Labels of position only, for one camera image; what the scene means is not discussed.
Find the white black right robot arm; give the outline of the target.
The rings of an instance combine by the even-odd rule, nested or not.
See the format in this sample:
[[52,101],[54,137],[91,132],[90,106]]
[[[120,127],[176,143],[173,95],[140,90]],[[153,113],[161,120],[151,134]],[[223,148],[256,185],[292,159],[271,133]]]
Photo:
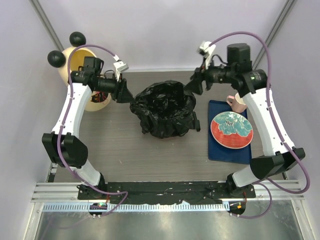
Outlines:
[[204,41],[198,48],[203,62],[197,67],[185,90],[194,94],[203,93],[214,83],[230,84],[247,105],[262,142],[263,155],[250,160],[249,166],[227,176],[226,193],[233,198],[243,193],[244,188],[268,177],[292,169],[305,158],[302,147],[296,147],[288,136],[273,102],[272,90],[267,87],[267,74],[252,68],[251,50],[246,43],[227,46],[227,62],[214,65],[216,46]]

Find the black trash bag roll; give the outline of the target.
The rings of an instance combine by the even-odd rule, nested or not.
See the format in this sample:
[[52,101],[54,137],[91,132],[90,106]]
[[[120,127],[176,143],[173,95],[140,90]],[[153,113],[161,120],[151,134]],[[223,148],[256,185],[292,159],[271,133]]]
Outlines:
[[201,126],[200,126],[200,121],[197,118],[197,114],[195,111],[192,112],[192,117],[193,117],[193,130],[196,130],[197,132],[201,131]]

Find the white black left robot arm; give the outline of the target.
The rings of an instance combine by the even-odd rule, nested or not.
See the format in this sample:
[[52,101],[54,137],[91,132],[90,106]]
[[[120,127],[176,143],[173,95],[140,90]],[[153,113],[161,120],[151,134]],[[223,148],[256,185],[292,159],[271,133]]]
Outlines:
[[69,74],[67,96],[57,123],[50,133],[42,136],[42,144],[52,163],[66,168],[89,187],[89,194],[100,200],[107,194],[103,175],[88,159],[88,148],[79,139],[80,124],[87,102],[94,91],[111,95],[118,103],[134,101],[122,73],[129,67],[115,57],[115,71],[111,78],[101,74],[104,61],[92,56],[84,58],[83,65]]

